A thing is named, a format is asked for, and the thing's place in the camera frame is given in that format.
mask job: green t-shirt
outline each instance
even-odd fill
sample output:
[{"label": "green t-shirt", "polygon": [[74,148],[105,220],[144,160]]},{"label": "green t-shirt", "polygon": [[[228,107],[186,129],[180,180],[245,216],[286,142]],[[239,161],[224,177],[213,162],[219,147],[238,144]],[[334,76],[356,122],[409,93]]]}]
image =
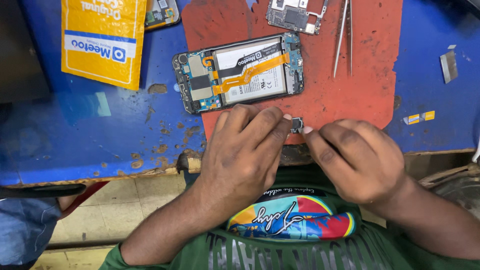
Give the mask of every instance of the green t-shirt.
[{"label": "green t-shirt", "polygon": [[169,264],[129,266],[119,246],[100,270],[480,269],[429,253],[361,220],[316,165],[280,168],[274,186],[222,226],[192,239]]}]

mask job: phone battery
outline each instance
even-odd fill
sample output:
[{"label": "phone battery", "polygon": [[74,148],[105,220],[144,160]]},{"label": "phone battery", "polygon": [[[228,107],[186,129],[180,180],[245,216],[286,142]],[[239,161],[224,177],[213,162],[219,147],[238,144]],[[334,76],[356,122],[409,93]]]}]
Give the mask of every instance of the phone battery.
[{"label": "phone battery", "polygon": [[[279,42],[281,42],[280,38],[273,38],[246,45],[219,49],[214,53],[214,62],[216,69],[223,70],[235,67],[237,65],[237,61],[241,57],[248,56]],[[273,59],[277,56],[280,56],[281,54],[282,51],[280,50],[265,57],[255,59],[254,61],[246,64],[243,67],[242,74],[245,72],[246,69],[256,66],[267,60]],[[238,75],[219,78],[219,84],[226,79],[234,77],[238,77]],[[280,65],[252,77],[251,81],[246,85],[232,87],[230,91],[225,93],[225,104],[235,104],[247,100],[259,99],[285,93],[287,93],[285,72],[283,70],[283,65]]]}]

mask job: ribbon cable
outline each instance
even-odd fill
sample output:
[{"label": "ribbon cable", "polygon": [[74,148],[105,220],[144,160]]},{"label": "ribbon cable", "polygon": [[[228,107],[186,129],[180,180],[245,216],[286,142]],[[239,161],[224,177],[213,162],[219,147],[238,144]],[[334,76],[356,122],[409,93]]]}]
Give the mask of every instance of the ribbon cable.
[{"label": "ribbon cable", "polygon": [[[212,86],[213,94],[216,96],[216,95],[219,95],[219,94],[227,93],[230,90],[230,88],[232,88],[232,87],[246,85],[247,83],[250,82],[250,80],[254,76],[256,76],[260,73],[263,73],[267,70],[270,70],[272,68],[278,67],[278,66],[280,66],[282,64],[285,64],[285,63],[290,63],[290,53],[289,52],[286,53],[286,54],[277,56],[275,58],[272,58],[270,60],[267,60],[267,61],[265,61],[263,63],[260,63],[256,66],[253,66],[251,68],[246,69],[245,73],[242,76],[227,79],[227,80],[223,81],[223,83],[219,86]],[[215,79],[218,79],[218,72],[216,72],[216,71],[213,72],[213,77]]]}]

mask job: orange flex cable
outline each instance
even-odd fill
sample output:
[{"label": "orange flex cable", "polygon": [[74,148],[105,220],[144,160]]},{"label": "orange flex cable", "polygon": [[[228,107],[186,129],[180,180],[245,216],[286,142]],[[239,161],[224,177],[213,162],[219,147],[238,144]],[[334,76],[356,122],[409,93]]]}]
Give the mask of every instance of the orange flex cable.
[{"label": "orange flex cable", "polygon": [[203,60],[202,60],[204,66],[206,66],[206,67],[212,66],[212,62],[211,61],[207,62],[207,60],[212,60],[213,61],[213,56],[207,56],[207,57],[203,58]]},{"label": "orange flex cable", "polygon": [[290,53],[277,56],[273,59],[248,68],[245,70],[245,73],[242,76],[227,79],[219,86],[212,86],[213,94],[216,96],[227,93],[232,87],[246,85],[254,76],[285,63],[290,63]]}]

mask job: small sticker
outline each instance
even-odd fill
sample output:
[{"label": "small sticker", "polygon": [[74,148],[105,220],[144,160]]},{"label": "small sticker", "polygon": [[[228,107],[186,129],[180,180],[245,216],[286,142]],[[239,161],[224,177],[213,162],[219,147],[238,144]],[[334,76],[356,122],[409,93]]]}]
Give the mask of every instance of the small sticker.
[{"label": "small sticker", "polygon": [[423,121],[428,121],[428,120],[433,120],[433,119],[435,119],[435,111],[434,110],[429,111],[429,112],[420,113],[420,114],[415,114],[415,115],[408,116],[408,117],[404,117],[403,121],[407,125],[411,125],[411,124],[415,124],[415,123],[419,123],[419,122],[423,122]]},{"label": "small sticker", "polygon": [[162,8],[162,9],[168,7],[167,1],[165,1],[165,0],[159,0],[158,3],[160,4],[160,8]]}]

